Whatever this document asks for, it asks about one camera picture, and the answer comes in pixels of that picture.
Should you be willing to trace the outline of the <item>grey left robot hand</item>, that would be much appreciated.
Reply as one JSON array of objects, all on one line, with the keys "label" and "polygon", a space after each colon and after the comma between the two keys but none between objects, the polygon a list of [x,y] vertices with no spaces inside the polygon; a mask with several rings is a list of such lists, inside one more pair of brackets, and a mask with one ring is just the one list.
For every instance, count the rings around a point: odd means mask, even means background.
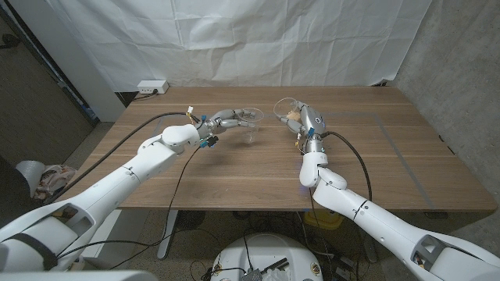
[{"label": "grey left robot hand", "polygon": [[235,127],[248,127],[254,130],[263,117],[263,112],[257,108],[224,109],[201,121],[196,129],[200,138],[206,139]]}]

